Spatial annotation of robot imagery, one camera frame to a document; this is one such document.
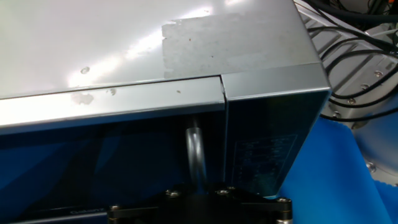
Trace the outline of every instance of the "blue cloth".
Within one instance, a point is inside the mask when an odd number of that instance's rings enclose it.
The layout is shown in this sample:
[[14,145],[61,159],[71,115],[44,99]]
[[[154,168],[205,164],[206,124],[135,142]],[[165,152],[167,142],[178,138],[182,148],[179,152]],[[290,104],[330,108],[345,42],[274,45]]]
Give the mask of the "blue cloth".
[[346,126],[319,119],[280,194],[292,199],[295,224],[390,224],[397,223],[394,190],[375,184]]

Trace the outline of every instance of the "screw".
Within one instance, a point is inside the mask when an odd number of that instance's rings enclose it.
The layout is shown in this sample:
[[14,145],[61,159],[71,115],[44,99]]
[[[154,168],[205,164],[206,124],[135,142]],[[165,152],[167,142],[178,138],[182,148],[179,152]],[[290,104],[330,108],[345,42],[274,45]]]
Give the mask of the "screw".
[[341,114],[338,111],[335,111],[335,113],[333,114],[334,118],[341,118]]
[[367,89],[367,88],[369,88],[369,85],[368,85],[368,84],[362,84],[362,85],[361,85],[361,89],[365,90],[365,89]]
[[291,199],[285,198],[285,197],[280,197],[277,199],[277,202],[291,202]]
[[383,73],[380,72],[380,71],[375,71],[375,72],[374,72],[374,75],[375,75],[376,77],[380,78],[380,77],[383,76]]
[[120,206],[119,205],[112,205],[111,206],[111,210],[112,211],[114,211],[114,210],[119,210],[120,209]]
[[178,197],[178,196],[180,196],[180,194],[181,193],[179,191],[176,191],[176,190],[174,190],[174,191],[166,190],[166,195],[168,195],[169,197],[172,197],[172,198]]
[[85,67],[82,70],[80,70],[80,73],[87,74],[89,71],[90,71],[90,68],[89,67]]
[[355,99],[352,99],[352,98],[351,98],[351,99],[348,99],[348,100],[347,100],[347,103],[353,105],[353,104],[356,103],[356,101],[355,101]]
[[366,167],[369,169],[369,172],[372,174],[376,171],[376,166],[372,162],[368,162]]
[[228,195],[229,190],[216,190],[216,194],[218,195]]

